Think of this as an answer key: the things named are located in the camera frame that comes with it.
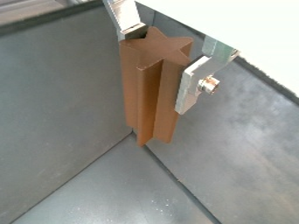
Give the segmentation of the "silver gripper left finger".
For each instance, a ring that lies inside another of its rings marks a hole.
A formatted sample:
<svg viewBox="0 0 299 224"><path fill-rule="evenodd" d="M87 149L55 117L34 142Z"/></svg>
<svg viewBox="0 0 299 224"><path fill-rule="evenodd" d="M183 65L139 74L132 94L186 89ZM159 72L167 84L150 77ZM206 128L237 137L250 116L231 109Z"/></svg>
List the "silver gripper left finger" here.
<svg viewBox="0 0 299 224"><path fill-rule="evenodd" d="M135 0L103 0L116 27L118 40L142 39L148 26L142 22Z"/></svg>

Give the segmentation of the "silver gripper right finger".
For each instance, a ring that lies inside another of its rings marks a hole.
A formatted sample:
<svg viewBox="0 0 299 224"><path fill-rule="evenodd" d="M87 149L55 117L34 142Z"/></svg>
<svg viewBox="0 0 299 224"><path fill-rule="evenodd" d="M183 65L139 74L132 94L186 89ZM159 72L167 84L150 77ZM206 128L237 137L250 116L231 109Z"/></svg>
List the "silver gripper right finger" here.
<svg viewBox="0 0 299 224"><path fill-rule="evenodd" d="M201 93L213 95L221 81L214 74L239 56L239 50L207 36L199 56L182 73L175 111L183 115L198 101Z"/></svg>

